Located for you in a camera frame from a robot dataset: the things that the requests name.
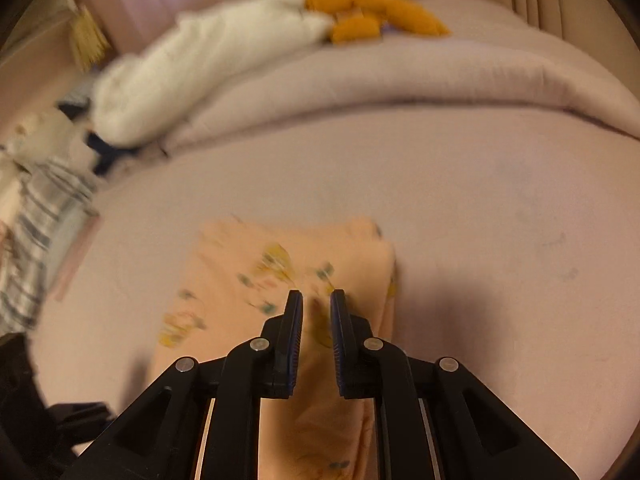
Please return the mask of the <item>peach cartoon print baby garment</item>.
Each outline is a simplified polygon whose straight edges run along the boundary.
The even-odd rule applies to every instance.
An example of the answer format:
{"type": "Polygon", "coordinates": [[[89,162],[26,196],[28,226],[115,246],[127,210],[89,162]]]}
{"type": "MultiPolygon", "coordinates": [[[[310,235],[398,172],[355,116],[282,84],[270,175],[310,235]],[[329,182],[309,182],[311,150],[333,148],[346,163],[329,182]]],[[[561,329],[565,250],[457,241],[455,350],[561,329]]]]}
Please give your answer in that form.
{"type": "Polygon", "coordinates": [[[225,356],[283,312],[292,290],[304,297],[297,382],[288,400],[260,404],[262,479],[362,479],[369,467],[373,404],[347,401],[336,385],[330,295],[375,336],[393,335],[395,253],[369,219],[313,228],[241,220],[203,226],[164,316],[148,378],[176,359],[225,356]]]}

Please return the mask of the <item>mauve bed sheet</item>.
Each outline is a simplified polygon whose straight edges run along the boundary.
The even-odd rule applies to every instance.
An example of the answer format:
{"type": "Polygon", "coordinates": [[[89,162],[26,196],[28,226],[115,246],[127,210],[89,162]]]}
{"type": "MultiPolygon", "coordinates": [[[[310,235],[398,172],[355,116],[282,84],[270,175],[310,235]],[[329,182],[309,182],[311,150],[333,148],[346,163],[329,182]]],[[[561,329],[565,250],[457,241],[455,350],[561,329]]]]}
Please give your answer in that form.
{"type": "Polygon", "coordinates": [[[306,118],[136,170],[32,340],[52,403],[124,408],[207,221],[368,217],[396,250],[396,342],[454,356],[584,479],[639,420],[639,143],[534,108],[306,118]]]}

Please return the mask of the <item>folded pink garment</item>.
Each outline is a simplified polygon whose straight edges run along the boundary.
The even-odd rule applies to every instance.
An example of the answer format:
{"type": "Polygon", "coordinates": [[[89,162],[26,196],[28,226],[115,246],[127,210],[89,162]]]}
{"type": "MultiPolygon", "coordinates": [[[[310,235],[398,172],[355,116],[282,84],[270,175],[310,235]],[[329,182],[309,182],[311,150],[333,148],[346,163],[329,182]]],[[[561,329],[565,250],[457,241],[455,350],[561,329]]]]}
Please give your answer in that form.
{"type": "Polygon", "coordinates": [[[66,252],[65,258],[58,268],[55,283],[51,288],[51,296],[55,301],[61,302],[66,296],[70,284],[72,284],[81,263],[86,258],[101,224],[102,218],[99,214],[91,216],[79,232],[76,240],[74,240],[74,244],[70,245],[70,249],[66,252]]]}

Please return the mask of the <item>folded grey garment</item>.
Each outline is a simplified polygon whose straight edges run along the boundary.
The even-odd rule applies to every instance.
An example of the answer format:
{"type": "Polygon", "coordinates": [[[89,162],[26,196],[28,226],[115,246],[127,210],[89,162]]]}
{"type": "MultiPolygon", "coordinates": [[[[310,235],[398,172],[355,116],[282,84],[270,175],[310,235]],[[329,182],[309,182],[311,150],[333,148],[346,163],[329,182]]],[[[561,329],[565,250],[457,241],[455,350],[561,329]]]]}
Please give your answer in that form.
{"type": "Polygon", "coordinates": [[[47,287],[54,283],[67,254],[97,216],[93,206],[71,206],[64,212],[51,237],[46,260],[47,287]]]}

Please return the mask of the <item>plaid grey blanket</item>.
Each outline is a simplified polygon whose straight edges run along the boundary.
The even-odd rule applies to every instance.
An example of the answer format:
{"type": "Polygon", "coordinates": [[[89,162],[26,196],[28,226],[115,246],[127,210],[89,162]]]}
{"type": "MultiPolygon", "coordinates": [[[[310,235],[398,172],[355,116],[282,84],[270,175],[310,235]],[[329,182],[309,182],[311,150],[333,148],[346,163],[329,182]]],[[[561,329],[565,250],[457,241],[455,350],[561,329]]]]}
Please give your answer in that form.
{"type": "Polygon", "coordinates": [[[1,333],[23,333],[37,324],[51,288],[46,260],[51,237],[71,206],[92,206],[94,186],[68,163],[52,157],[26,174],[20,206],[1,245],[1,333]]]}

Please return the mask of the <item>dark navy garment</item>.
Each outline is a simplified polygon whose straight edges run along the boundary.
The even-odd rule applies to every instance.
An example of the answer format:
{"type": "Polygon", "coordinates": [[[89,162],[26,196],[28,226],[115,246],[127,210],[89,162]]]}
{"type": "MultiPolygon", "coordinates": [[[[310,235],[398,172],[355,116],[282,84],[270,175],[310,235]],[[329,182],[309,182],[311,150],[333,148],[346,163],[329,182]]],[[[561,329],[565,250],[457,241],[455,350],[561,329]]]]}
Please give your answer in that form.
{"type": "Polygon", "coordinates": [[[140,148],[115,148],[92,131],[87,133],[85,144],[96,154],[92,172],[98,177],[104,177],[119,159],[125,156],[136,156],[140,151],[140,148]]]}

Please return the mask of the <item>white plush goose toy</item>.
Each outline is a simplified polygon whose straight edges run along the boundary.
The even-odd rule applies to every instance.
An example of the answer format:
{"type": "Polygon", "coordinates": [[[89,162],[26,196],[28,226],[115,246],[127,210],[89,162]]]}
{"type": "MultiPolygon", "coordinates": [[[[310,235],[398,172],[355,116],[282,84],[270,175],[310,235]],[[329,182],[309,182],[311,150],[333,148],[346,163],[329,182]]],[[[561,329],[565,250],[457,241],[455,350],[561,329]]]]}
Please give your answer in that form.
{"type": "Polygon", "coordinates": [[[229,0],[181,13],[144,51],[99,76],[93,128],[115,148],[148,143],[230,79],[320,44],[333,24],[306,0],[229,0]]]}

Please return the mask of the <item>mauve rolled duvet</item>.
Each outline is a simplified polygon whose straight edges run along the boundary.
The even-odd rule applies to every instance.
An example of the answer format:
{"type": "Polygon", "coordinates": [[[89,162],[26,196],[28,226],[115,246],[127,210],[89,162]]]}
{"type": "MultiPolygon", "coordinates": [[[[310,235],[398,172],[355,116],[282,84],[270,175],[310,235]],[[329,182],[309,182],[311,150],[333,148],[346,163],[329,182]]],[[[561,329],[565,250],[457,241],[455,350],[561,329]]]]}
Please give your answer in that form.
{"type": "Polygon", "coordinates": [[[126,158],[120,171],[297,117],[396,103],[531,105],[638,136],[638,100],[581,50],[497,3],[421,2],[446,22],[451,36],[390,34],[253,70],[199,102],[175,128],[126,158]]]}

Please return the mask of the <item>orange plush goose feet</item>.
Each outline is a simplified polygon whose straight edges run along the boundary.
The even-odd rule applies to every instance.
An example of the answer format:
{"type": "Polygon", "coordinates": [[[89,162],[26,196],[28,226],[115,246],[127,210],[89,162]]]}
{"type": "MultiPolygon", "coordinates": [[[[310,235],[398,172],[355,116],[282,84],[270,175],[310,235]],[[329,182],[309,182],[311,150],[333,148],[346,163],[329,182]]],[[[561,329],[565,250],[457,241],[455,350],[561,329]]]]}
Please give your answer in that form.
{"type": "Polygon", "coordinates": [[[448,27],[412,0],[305,0],[305,9],[329,15],[332,44],[381,38],[393,29],[418,37],[446,37],[448,27]]]}

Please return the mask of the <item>yellow curtain tassel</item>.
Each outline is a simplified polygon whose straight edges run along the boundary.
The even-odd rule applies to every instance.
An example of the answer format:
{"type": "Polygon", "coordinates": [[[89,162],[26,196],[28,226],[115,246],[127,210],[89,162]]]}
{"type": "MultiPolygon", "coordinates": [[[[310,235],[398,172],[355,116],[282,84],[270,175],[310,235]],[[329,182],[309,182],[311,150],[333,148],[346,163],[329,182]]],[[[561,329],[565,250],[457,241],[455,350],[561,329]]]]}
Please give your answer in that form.
{"type": "Polygon", "coordinates": [[[70,50],[78,68],[87,73],[106,59],[111,44],[86,6],[70,21],[70,50]]]}

